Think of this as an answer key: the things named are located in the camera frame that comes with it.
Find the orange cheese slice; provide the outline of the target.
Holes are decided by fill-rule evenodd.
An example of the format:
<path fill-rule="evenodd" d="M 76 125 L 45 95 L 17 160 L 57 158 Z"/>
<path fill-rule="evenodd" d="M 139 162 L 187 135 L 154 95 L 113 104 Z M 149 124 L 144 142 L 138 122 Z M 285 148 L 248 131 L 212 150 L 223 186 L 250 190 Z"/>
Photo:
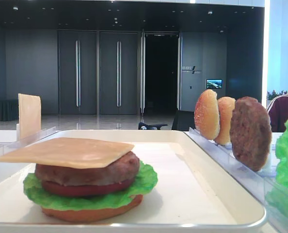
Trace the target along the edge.
<path fill-rule="evenodd" d="M 36 163 L 76 169 L 104 168 L 133 148 L 128 143 L 60 137 L 8 152 L 0 156 L 0 162 Z"/>

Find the brown meat patty standing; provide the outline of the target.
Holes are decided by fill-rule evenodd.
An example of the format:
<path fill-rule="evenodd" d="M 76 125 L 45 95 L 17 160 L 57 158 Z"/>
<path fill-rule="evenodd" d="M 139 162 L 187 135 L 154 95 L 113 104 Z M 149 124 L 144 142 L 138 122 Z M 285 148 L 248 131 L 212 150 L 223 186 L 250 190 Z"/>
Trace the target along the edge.
<path fill-rule="evenodd" d="M 230 141 L 238 161 L 255 172 L 262 169 L 270 153 L 272 131 L 270 117 L 257 99 L 243 97 L 235 101 Z"/>

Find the pale yellow cheese slice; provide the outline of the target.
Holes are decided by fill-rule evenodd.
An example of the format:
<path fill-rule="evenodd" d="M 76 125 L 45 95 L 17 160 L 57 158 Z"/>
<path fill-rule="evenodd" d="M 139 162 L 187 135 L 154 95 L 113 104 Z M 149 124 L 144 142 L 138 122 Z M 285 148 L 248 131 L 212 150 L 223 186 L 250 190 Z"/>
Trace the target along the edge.
<path fill-rule="evenodd" d="M 19 138 L 41 131 L 41 99 L 39 96 L 18 93 Z"/>

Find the black office chair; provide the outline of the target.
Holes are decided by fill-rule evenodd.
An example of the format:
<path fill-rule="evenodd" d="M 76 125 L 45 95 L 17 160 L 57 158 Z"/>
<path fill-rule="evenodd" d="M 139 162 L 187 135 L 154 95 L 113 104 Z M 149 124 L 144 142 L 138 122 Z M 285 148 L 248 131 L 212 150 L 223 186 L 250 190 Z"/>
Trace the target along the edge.
<path fill-rule="evenodd" d="M 138 123 L 138 130 L 188 131 L 190 128 L 195 129 L 193 111 L 147 114 Z"/>

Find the bun top standing outer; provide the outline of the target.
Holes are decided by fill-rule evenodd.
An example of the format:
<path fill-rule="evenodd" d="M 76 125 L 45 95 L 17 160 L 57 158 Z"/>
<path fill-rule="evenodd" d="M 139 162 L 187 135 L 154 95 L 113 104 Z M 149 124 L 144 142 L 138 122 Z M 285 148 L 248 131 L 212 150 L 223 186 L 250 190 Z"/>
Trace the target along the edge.
<path fill-rule="evenodd" d="M 195 105 L 194 124 L 204 138 L 213 140 L 218 136 L 220 116 L 215 91 L 208 89 L 199 96 Z"/>

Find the bun standing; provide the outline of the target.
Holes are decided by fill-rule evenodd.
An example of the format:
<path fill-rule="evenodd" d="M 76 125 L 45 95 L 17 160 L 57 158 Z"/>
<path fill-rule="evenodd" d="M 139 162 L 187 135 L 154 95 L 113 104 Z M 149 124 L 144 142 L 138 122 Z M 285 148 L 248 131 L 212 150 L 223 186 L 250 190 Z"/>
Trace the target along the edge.
<path fill-rule="evenodd" d="M 220 131 L 214 139 L 217 144 L 226 145 L 230 142 L 230 123 L 232 111 L 235 108 L 235 99 L 231 97 L 221 97 L 218 99 L 218 108 L 220 114 Z"/>
<path fill-rule="evenodd" d="M 208 89 L 199 96 L 195 105 L 194 124 L 204 138 L 213 140 L 218 136 L 220 116 L 215 91 Z"/>

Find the open glass door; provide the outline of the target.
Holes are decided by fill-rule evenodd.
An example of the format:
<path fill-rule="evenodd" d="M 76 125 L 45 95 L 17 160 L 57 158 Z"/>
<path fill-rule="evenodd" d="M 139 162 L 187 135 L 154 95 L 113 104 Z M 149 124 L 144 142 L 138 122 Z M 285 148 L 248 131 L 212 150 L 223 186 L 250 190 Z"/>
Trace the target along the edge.
<path fill-rule="evenodd" d="M 140 76 L 140 110 L 141 116 L 144 115 L 145 109 L 145 32 L 142 30 L 141 32 L 141 76 Z"/>

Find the dark double door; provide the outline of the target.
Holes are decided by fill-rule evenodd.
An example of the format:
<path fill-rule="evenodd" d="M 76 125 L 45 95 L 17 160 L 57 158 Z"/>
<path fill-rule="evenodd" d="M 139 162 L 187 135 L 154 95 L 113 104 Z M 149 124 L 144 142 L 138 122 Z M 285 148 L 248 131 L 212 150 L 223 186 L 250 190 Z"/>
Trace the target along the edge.
<path fill-rule="evenodd" d="M 137 114 L 137 34 L 100 34 L 101 114 Z"/>
<path fill-rule="evenodd" d="M 60 113 L 97 113 L 96 33 L 60 31 Z"/>

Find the bun top standing inner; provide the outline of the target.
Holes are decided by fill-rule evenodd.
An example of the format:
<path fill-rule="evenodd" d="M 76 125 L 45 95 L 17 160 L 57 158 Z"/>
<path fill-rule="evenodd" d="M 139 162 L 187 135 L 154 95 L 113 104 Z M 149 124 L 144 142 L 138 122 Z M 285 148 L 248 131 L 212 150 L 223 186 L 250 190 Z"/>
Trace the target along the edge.
<path fill-rule="evenodd" d="M 221 97 L 218 99 L 218 108 L 220 114 L 220 131 L 214 139 L 217 144 L 226 145 L 230 142 L 230 123 L 232 111 L 235 108 L 235 99 L 231 97 Z"/>

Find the dark double door left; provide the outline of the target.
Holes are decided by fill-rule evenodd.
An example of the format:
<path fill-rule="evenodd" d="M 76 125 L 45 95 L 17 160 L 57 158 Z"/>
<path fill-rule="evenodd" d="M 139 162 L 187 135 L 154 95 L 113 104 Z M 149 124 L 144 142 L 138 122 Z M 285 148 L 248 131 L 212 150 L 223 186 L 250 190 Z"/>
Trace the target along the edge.
<path fill-rule="evenodd" d="M 97 113 L 96 33 L 60 31 L 60 113 Z"/>

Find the bottom bun in burger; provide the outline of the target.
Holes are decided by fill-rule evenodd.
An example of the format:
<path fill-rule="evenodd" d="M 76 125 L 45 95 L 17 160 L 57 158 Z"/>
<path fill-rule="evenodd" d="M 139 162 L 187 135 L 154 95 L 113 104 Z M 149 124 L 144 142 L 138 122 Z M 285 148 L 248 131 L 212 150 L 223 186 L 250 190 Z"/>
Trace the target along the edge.
<path fill-rule="evenodd" d="M 143 195 L 136 195 L 128 205 L 119 208 L 105 208 L 99 210 L 59 211 L 42 207 L 42 212 L 47 216 L 67 222 L 73 222 L 73 223 L 96 222 L 99 220 L 104 220 L 114 216 L 122 215 L 140 205 L 142 200 Z"/>

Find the small wall screen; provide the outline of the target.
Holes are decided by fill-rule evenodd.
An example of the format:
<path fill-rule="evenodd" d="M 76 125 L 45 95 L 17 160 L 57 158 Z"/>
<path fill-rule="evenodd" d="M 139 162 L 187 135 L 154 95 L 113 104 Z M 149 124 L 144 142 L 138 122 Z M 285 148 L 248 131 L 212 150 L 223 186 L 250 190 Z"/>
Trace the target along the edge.
<path fill-rule="evenodd" d="M 222 89 L 222 79 L 206 79 L 206 89 Z"/>

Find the clear left long rail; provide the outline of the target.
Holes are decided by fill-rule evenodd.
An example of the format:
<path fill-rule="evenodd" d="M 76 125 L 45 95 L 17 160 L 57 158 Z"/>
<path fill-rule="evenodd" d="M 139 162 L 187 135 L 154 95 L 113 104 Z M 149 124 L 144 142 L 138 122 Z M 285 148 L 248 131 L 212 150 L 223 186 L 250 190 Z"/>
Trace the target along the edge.
<path fill-rule="evenodd" d="M 26 147 L 50 135 L 53 135 L 56 132 L 57 132 L 56 127 L 52 127 L 50 129 L 41 130 L 34 135 L 28 136 L 26 138 L 20 139 L 15 142 L 1 143 L 0 144 L 0 156 L 6 153 L 9 153 L 11 151 L 17 150 L 19 148 Z"/>

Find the clear long rail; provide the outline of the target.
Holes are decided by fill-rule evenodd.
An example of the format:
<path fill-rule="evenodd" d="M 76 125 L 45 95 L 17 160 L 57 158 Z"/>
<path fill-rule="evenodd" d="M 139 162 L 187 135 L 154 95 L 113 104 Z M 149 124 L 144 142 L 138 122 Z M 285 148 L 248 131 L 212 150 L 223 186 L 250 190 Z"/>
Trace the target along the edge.
<path fill-rule="evenodd" d="M 253 172 L 232 156 L 230 146 L 217 145 L 189 128 L 188 135 L 217 162 L 230 176 L 241 184 L 267 209 L 269 223 L 279 233 L 288 233 L 288 189 L 275 181 L 274 153 L 271 151 L 268 165 L 260 172 Z"/>
<path fill-rule="evenodd" d="M 41 130 L 34 135 L 28 136 L 26 138 L 20 139 L 15 142 L 1 143 L 0 144 L 0 156 L 6 153 L 9 153 L 11 151 L 17 150 L 19 148 L 26 147 L 50 135 L 53 135 L 56 132 L 57 132 L 56 127 L 52 127 L 50 129 Z"/>

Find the clear right long rail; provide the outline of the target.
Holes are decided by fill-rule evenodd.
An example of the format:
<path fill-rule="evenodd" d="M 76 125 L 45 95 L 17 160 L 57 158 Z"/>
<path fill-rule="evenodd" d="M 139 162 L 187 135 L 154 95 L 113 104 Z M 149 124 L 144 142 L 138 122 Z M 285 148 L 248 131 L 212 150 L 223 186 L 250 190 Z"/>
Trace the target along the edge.
<path fill-rule="evenodd" d="M 275 181 L 274 153 L 271 151 L 268 165 L 260 172 L 253 172 L 232 156 L 230 146 L 217 145 L 189 128 L 188 135 L 217 162 L 230 176 L 241 184 L 267 209 L 269 223 L 279 233 L 288 233 L 288 189 Z"/>

